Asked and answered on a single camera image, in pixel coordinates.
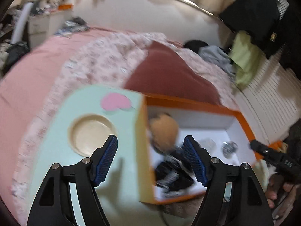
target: hanging clothes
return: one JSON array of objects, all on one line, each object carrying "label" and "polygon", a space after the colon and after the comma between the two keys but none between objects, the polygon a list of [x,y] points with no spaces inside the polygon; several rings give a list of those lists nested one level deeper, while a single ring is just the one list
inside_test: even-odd
[{"label": "hanging clothes", "polygon": [[284,69],[291,68],[297,78],[301,80],[301,22],[292,6],[285,11],[265,49],[266,57],[270,58],[281,46],[283,46],[283,50],[279,63]]},{"label": "hanging clothes", "polygon": [[232,31],[246,31],[264,50],[279,22],[277,0],[236,0],[219,17]]},{"label": "hanging clothes", "polygon": [[232,82],[235,81],[236,67],[229,56],[218,46],[206,46],[199,49],[198,55],[206,62],[216,64],[226,72]]},{"label": "hanging clothes", "polygon": [[265,58],[259,47],[251,43],[251,38],[245,31],[236,35],[229,57],[237,65],[235,83],[240,89],[251,82],[260,62]]}]

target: metal screw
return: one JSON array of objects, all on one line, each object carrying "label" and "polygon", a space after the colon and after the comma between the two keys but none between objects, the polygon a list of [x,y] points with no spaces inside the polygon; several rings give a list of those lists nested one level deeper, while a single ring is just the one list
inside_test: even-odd
[{"label": "metal screw", "polygon": [[219,158],[213,157],[213,158],[211,159],[211,161],[212,161],[214,164],[217,164],[217,163],[219,163]]},{"label": "metal screw", "polygon": [[55,169],[57,169],[59,166],[60,166],[60,164],[54,163],[54,164],[52,164],[51,168],[55,170]]},{"label": "metal screw", "polygon": [[250,165],[248,163],[243,163],[243,168],[244,169],[249,169],[250,168]]},{"label": "metal screw", "polygon": [[90,161],[91,161],[91,159],[88,158],[88,157],[82,159],[82,162],[83,162],[84,164],[88,164]]}]

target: white cabinet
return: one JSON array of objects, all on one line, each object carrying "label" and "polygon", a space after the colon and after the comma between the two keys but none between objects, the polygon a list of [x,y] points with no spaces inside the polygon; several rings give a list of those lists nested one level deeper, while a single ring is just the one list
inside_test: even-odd
[{"label": "white cabinet", "polygon": [[61,29],[65,21],[71,18],[71,9],[31,17],[28,24],[30,47],[35,48],[42,44],[58,29]]}]

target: pink heart shape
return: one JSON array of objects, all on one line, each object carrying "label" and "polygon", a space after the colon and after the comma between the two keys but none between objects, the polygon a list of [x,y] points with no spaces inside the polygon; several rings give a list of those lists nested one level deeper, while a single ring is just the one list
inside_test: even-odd
[{"label": "pink heart shape", "polygon": [[130,109],[132,107],[131,100],[128,97],[116,92],[107,94],[101,100],[100,105],[106,111]]}]

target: clear plastic bag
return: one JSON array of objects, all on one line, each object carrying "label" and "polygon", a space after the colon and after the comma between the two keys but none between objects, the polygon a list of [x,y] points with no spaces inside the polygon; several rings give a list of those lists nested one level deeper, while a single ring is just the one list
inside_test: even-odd
[{"label": "clear plastic bag", "polygon": [[211,156],[212,156],[213,152],[216,150],[216,143],[210,138],[202,139],[202,140],[198,141],[198,143],[203,149],[207,150],[207,152]]}]

